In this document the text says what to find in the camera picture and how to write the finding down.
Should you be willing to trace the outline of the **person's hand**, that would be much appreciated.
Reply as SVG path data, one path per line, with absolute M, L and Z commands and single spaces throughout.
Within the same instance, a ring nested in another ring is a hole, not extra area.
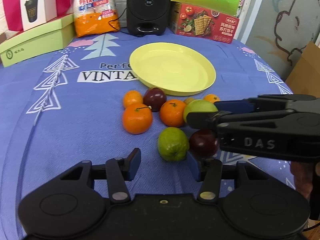
M 309 199 L 312 191 L 312 166 L 310 164 L 298 163 L 292 161 L 290 171 L 294 178 L 296 191 Z

